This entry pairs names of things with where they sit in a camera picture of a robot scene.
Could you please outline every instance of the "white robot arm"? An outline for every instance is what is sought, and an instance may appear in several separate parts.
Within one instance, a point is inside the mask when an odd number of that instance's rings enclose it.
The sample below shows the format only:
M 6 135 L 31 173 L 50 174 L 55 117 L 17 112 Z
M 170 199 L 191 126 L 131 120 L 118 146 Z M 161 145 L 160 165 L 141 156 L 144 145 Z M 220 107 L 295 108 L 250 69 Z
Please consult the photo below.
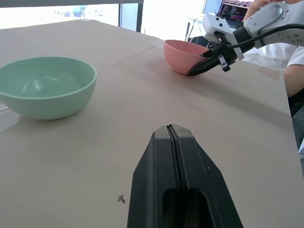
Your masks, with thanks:
M 244 21 L 243 26 L 232 31 L 225 19 L 206 14 L 203 18 L 204 38 L 218 43 L 202 56 L 207 61 L 195 65 L 188 75 L 197 75 L 222 65 L 224 71 L 243 53 L 267 44 L 288 43 L 304 46 L 304 1 L 296 4 L 275 2 L 259 9 Z

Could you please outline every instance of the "table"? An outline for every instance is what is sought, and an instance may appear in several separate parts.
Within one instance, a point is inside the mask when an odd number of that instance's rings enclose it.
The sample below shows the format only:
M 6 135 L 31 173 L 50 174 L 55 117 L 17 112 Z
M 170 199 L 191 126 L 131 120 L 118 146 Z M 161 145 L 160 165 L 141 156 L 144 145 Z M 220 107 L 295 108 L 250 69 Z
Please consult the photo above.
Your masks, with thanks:
M 126 227 L 133 171 L 153 131 L 171 123 L 190 129 L 222 171 L 245 228 L 303 226 L 304 181 L 279 72 L 241 61 L 226 73 L 182 76 L 161 40 L 96 21 L 0 37 L 1 65 L 64 55 L 98 71 L 91 101 L 71 117 L 0 117 L 1 227 Z

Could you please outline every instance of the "monitor screen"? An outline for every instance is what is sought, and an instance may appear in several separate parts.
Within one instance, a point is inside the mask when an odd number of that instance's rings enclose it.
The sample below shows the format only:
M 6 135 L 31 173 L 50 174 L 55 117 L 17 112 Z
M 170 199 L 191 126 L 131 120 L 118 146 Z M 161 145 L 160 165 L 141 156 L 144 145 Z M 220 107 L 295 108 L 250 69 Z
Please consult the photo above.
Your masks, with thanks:
M 223 0 L 218 11 L 218 16 L 227 20 L 242 22 L 245 14 L 247 13 L 248 7 L 252 2 L 253 0 Z

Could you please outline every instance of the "person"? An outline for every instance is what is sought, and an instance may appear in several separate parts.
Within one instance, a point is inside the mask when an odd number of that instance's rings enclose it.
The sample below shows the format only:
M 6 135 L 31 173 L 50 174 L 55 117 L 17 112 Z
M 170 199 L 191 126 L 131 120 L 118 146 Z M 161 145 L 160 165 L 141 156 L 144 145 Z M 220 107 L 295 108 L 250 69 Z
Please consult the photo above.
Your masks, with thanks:
M 302 0 L 286 0 L 285 3 L 295 4 L 300 1 Z M 244 20 L 255 14 L 260 7 L 272 2 L 282 2 L 282 0 L 254 0 L 249 6 Z M 244 57 L 245 61 L 256 63 L 260 66 L 284 70 L 287 96 L 292 100 L 294 96 L 299 96 L 299 93 L 301 93 L 304 103 L 304 47 L 275 43 L 259 49 L 253 48 L 245 53 Z

